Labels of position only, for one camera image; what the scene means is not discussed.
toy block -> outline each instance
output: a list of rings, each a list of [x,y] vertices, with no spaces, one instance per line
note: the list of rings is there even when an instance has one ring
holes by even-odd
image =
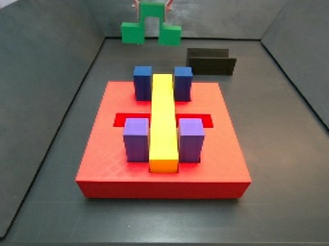
[[[113,127],[124,127],[127,118],[147,118],[149,122],[148,112],[117,112],[115,114]],[[179,120],[182,118],[198,118],[202,120],[203,128],[212,128],[212,118],[208,113],[176,113],[176,127],[179,126]]]
[[[121,42],[141,44],[145,41],[144,24],[123,22],[120,25]]]
[[[191,68],[186,66],[175,67],[175,102],[190,101],[190,87],[191,87]]]
[[[178,173],[149,173],[148,163],[127,162],[121,129],[112,127],[116,114],[151,112],[151,102],[132,94],[132,82],[108,82],[76,176],[84,197],[240,198],[251,179],[218,83],[192,83],[192,100],[175,103],[178,115],[203,113],[214,124],[204,125],[200,162],[180,163]]]
[[[152,75],[148,169],[151,173],[175,173],[179,170],[171,74]]]
[[[159,29],[159,45],[180,45],[180,26],[163,24]]]
[[[204,139],[202,119],[180,119],[179,155],[180,162],[200,162]]]
[[[164,21],[164,14],[166,14],[164,3],[141,2],[139,4],[139,19],[143,25],[147,17],[157,17],[159,24],[162,25]]]
[[[151,100],[151,66],[135,66],[133,86],[136,101]]]
[[[148,120],[127,118],[123,141],[128,162],[148,162]]]

red block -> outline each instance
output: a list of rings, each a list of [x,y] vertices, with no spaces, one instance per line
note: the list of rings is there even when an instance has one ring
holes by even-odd
[[[250,185],[247,166],[218,84],[192,83],[191,102],[176,102],[176,114],[208,114],[214,124],[199,163],[180,163],[179,173],[148,172],[147,163],[127,162],[116,113],[149,113],[136,102],[132,82],[109,82],[97,111],[76,183],[88,198],[239,198]]]
[[[113,127],[124,127],[125,118],[147,118],[149,123],[149,113],[133,113],[133,112],[117,112],[115,114],[115,123]],[[203,127],[211,128],[214,126],[212,119],[210,114],[204,113],[176,113],[176,125],[182,118],[200,118]]]

